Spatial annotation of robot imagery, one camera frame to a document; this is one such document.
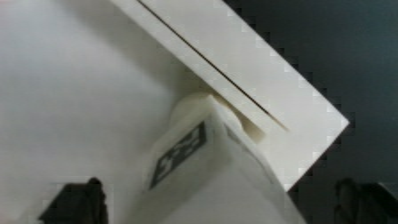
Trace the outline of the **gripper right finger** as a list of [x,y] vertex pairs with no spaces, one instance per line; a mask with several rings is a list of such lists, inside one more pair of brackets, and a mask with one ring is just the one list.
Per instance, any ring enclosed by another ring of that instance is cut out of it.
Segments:
[[334,224],[398,224],[398,183],[336,183]]

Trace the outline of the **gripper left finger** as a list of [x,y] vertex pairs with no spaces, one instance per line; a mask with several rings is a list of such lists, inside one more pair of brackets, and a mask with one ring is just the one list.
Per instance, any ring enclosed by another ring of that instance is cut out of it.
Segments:
[[107,195],[96,177],[70,183],[40,216],[43,224],[109,224]]

